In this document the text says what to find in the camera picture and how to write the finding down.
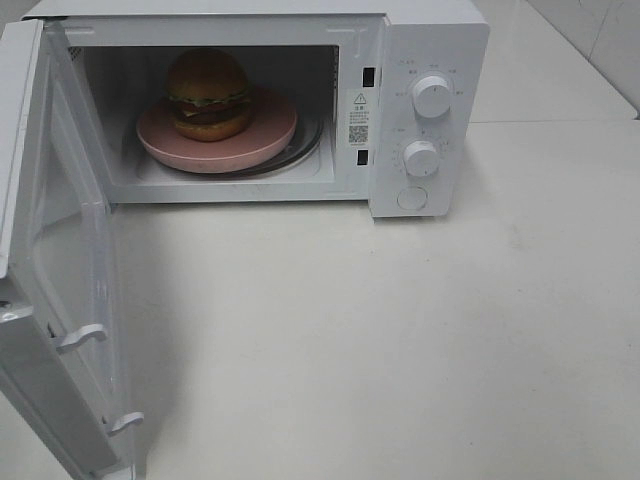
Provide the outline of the round white door button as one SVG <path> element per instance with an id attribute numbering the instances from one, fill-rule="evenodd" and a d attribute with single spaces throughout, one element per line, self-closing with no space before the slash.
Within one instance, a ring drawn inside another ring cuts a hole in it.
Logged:
<path id="1" fill-rule="evenodd" d="M 411 186 L 403 189 L 397 196 L 398 206 L 407 211 L 423 209 L 428 201 L 428 193 L 421 187 Z"/>

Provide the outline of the pink plate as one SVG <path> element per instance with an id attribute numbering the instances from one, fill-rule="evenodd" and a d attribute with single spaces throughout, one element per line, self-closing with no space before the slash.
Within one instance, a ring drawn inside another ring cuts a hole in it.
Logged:
<path id="1" fill-rule="evenodd" d="M 151 157 L 180 171 L 222 174 L 244 170 L 281 153 L 298 123 L 294 103 L 272 89 L 259 88 L 252 104 L 252 117 L 244 131 L 203 142 L 179 134 L 168 102 L 160 100 L 139 117 L 137 135 Z"/>

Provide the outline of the burger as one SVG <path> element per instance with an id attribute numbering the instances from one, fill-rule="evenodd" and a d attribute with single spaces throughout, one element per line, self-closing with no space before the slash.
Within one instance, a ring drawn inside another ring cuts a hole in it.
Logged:
<path id="1" fill-rule="evenodd" d="M 213 48 L 182 53 L 165 83 L 173 126 L 189 139 L 215 142 L 247 128 L 252 115 L 250 82 L 230 54 Z"/>

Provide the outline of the glass microwave turntable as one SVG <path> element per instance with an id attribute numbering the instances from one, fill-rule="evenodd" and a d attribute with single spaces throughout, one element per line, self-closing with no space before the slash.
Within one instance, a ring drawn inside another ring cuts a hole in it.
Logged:
<path id="1" fill-rule="evenodd" d="M 315 148 L 321 138 L 322 130 L 323 125 L 320 120 L 313 115 L 302 115 L 298 119 L 294 135 L 280 153 L 259 165 L 240 170 L 236 176 L 258 176 L 289 167 Z"/>

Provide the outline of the lower white microwave knob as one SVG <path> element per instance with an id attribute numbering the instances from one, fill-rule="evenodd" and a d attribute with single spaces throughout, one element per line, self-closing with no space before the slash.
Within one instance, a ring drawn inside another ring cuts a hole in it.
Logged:
<path id="1" fill-rule="evenodd" d="M 432 142 L 420 140 L 405 147 L 403 161 L 409 176 L 428 177 L 438 170 L 441 156 Z"/>

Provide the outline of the white microwave knob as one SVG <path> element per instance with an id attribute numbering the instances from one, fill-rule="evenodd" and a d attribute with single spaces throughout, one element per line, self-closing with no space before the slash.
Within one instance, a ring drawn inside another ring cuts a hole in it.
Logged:
<path id="1" fill-rule="evenodd" d="M 440 117 L 451 108 L 451 83 L 441 74 L 430 73 L 418 79 L 410 93 L 414 110 L 422 118 Z"/>
<path id="2" fill-rule="evenodd" d="M 428 177 L 438 170 L 441 156 L 432 142 L 420 140 L 405 147 L 403 161 L 409 176 Z"/>

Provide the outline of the white microwave oven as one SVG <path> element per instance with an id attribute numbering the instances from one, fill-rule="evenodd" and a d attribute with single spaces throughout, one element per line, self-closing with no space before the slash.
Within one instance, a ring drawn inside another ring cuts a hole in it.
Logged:
<path id="1" fill-rule="evenodd" d="M 376 217 L 441 216 L 450 206 L 490 28 L 470 1 L 41 1 L 28 19 L 58 21 L 83 61 L 104 142 L 100 181 L 115 203 L 363 200 Z M 156 163 L 139 142 L 139 113 L 162 92 L 185 50 L 229 52 L 256 87 L 277 90 L 323 125 L 315 148 L 289 167 L 239 177 Z M 430 74 L 452 87 L 451 108 L 425 119 L 410 89 Z M 428 177 L 403 152 L 432 142 Z M 398 194 L 421 187 L 418 211 Z"/>

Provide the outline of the upper white microwave knob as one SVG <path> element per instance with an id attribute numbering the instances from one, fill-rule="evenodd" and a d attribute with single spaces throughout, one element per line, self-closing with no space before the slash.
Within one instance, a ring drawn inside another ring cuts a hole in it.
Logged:
<path id="1" fill-rule="evenodd" d="M 418 79 L 410 93 L 414 110 L 422 118 L 440 117 L 451 108 L 451 83 L 441 74 L 430 73 Z"/>

